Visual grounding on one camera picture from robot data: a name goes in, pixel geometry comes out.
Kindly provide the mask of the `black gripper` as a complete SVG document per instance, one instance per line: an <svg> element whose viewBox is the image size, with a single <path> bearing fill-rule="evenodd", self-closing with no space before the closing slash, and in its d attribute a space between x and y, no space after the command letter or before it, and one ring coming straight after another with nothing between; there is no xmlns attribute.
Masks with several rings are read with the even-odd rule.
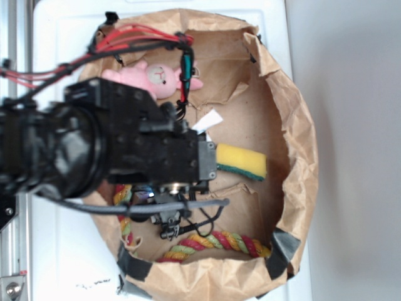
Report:
<svg viewBox="0 0 401 301"><path fill-rule="evenodd" d="M90 145L95 180L163 187L217 176L215 145L146 90L92 78L65 88L65 102Z"/></svg>

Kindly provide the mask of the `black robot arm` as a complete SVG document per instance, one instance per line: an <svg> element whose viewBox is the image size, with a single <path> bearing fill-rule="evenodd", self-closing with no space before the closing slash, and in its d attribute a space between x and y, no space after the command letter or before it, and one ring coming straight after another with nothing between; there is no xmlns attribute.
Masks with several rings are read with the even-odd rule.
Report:
<svg viewBox="0 0 401 301"><path fill-rule="evenodd" d="M92 78L38 110L1 107L1 192L80 198L102 181L192 186L217 175L216 149L149 92Z"/></svg>

